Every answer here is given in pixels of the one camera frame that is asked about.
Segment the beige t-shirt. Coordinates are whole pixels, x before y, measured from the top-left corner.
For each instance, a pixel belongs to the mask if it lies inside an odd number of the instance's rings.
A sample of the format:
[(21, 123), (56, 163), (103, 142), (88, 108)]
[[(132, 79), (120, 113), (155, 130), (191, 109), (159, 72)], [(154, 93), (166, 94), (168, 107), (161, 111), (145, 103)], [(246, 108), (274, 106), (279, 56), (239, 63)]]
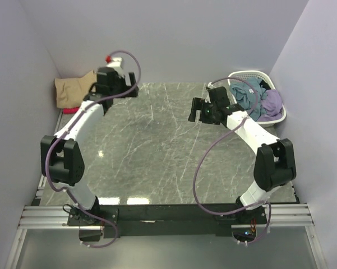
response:
[(80, 107), (90, 86), (96, 82), (96, 72), (90, 71), (79, 78), (56, 78), (56, 106), (59, 109)]

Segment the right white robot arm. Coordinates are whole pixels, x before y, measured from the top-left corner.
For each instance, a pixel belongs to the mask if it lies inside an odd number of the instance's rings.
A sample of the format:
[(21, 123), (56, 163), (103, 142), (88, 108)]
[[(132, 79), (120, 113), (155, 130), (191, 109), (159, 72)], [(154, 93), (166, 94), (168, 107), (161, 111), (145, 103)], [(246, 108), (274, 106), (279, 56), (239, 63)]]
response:
[(190, 122), (216, 124), (237, 134), (255, 154), (253, 183), (237, 198), (237, 208), (228, 212), (214, 212), (197, 205), (211, 215), (235, 215), (246, 224), (255, 216), (254, 210), (262, 206), (280, 187), (297, 176), (293, 144), (289, 139), (279, 139), (255, 122), (239, 104), (231, 104), (227, 90), (216, 87), (208, 90), (209, 100), (193, 98)]

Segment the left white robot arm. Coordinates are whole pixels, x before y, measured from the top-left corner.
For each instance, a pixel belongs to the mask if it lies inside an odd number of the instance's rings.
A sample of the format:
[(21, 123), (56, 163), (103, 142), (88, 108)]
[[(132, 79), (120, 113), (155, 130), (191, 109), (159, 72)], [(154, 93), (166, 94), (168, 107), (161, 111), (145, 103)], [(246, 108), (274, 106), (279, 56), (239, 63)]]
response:
[(100, 212), (97, 196), (84, 182), (85, 163), (80, 144), (117, 98), (138, 96), (140, 75), (122, 75), (115, 67), (100, 67), (89, 92), (71, 120), (53, 136), (40, 141), (41, 172), (54, 192), (65, 192), (73, 202), (73, 216), (88, 225), (106, 222)]

